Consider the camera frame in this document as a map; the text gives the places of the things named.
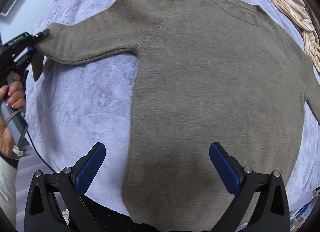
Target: screw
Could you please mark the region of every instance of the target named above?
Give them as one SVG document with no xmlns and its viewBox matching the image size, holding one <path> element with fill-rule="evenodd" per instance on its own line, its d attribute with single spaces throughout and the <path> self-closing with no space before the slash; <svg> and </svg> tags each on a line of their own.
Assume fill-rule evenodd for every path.
<svg viewBox="0 0 320 232">
<path fill-rule="evenodd" d="M 252 169 L 249 167 L 249 166 L 245 166 L 243 168 L 243 170 L 246 172 L 246 173 L 251 173 L 252 172 Z"/>
<path fill-rule="evenodd" d="M 68 173 L 70 173 L 71 172 L 71 167 L 65 167 L 64 169 L 63 169 L 63 172 L 65 173 L 65 174 L 68 174 Z"/>
<path fill-rule="evenodd" d="M 276 177 L 280 177 L 281 176 L 279 171 L 273 171 L 273 175 L 276 176 Z"/>
<path fill-rule="evenodd" d="M 35 172 L 35 176 L 36 176 L 36 177 L 39 177 L 41 174 L 42 174 L 42 171 L 36 171 L 36 172 Z"/>
</svg>

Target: lavender blanket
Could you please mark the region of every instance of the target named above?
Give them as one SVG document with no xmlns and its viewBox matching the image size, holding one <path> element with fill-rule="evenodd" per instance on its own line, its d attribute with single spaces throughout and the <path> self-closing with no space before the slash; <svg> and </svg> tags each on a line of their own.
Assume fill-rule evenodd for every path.
<svg viewBox="0 0 320 232">
<path fill-rule="evenodd" d="M 34 33 L 51 22 L 75 24 L 108 8 L 114 1 L 56 0 L 40 17 Z M 299 32 L 271 0 L 242 1 L 260 5 L 303 48 Z M 121 189 L 137 68 L 138 59 L 132 53 L 77 66 L 47 59 L 40 79 L 34 82 L 30 75 L 27 83 L 27 121 L 32 123 L 29 131 L 44 160 L 61 171 L 65 166 L 73 166 L 96 142 L 104 143 L 106 159 L 86 195 L 125 215 L 129 214 L 121 199 Z M 286 186 L 290 209 L 307 203 L 312 190 L 320 184 L 319 131 L 305 104 L 301 149 Z"/>
</svg>

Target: white sleeve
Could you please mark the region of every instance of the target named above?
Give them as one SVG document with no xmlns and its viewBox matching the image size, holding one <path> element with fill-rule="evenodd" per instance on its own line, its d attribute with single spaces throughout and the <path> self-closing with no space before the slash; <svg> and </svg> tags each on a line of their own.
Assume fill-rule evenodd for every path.
<svg viewBox="0 0 320 232">
<path fill-rule="evenodd" d="M 0 207 L 13 226 L 16 225 L 16 177 L 18 170 L 0 157 Z"/>
</svg>

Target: wall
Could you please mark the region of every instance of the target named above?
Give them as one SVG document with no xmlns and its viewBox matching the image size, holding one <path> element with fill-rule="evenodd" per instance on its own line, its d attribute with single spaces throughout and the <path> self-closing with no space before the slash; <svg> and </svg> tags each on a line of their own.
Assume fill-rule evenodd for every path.
<svg viewBox="0 0 320 232">
<path fill-rule="evenodd" d="M 2 42 L 27 31 L 32 32 L 38 18 L 54 0 L 18 0 L 9 14 L 0 16 Z"/>
</svg>

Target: human hand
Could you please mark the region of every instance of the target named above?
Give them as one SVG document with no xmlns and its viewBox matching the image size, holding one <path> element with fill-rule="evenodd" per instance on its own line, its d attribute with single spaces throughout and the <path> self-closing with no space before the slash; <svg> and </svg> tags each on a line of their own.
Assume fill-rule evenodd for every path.
<svg viewBox="0 0 320 232">
<path fill-rule="evenodd" d="M 24 92 L 22 90 L 22 84 L 19 82 L 20 78 L 18 74 L 14 74 L 14 82 L 9 88 L 8 85 L 5 85 L 0 88 L 0 101 L 4 99 L 5 95 L 8 92 L 10 98 L 6 106 L 10 106 L 14 109 L 20 107 L 25 108 L 26 100 L 24 99 Z M 7 157 L 12 157 L 12 149 L 14 146 L 13 137 L 5 125 L 5 121 L 0 114 L 0 152 Z"/>
</svg>

